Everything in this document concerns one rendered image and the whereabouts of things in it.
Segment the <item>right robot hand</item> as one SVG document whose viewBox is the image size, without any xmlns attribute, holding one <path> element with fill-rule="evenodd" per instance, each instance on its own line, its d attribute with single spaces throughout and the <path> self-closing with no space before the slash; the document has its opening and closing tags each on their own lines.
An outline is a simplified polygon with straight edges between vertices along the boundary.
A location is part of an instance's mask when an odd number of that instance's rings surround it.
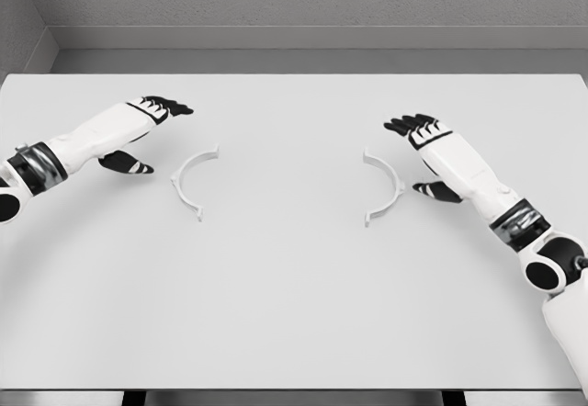
<svg viewBox="0 0 588 406">
<path fill-rule="evenodd" d="M 439 119 L 417 114 L 392 118 L 384 128 L 407 140 L 437 177 L 413 190 L 436 200 L 459 203 L 498 184 L 490 166 L 458 133 Z"/>
</svg>

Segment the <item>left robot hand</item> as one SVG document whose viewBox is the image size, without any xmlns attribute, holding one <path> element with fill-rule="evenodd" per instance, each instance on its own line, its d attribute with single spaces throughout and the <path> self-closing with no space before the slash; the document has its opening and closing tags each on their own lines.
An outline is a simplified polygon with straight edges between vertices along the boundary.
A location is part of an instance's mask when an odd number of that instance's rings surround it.
<svg viewBox="0 0 588 406">
<path fill-rule="evenodd" d="M 153 168 L 122 148 L 146 136 L 171 117 L 191 115 L 194 109 L 162 96 L 141 96 L 116 104 L 87 123 L 92 156 L 108 170 L 126 175 L 148 175 Z"/>
</svg>

